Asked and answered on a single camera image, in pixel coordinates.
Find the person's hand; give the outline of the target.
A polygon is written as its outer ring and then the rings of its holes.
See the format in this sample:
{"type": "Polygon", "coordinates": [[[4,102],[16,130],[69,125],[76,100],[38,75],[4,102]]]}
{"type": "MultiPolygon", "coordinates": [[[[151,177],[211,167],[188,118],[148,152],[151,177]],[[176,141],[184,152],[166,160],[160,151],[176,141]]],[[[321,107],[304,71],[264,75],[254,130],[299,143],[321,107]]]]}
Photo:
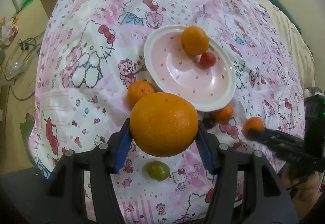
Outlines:
{"type": "Polygon", "coordinates": [[[300,191],[300,194],[293,198],[292,202],[299,218],[302,219],[313,208],[320,196],[320,175],[318,172],[313,172],[311,176],[307,177],[307,180],[298,178],[290,179],[289,170],[290,165],[286,163],[283,167],[283,173],[280,179],[285,188],[289,188],[294,185],[298,191],[300,191]]]}

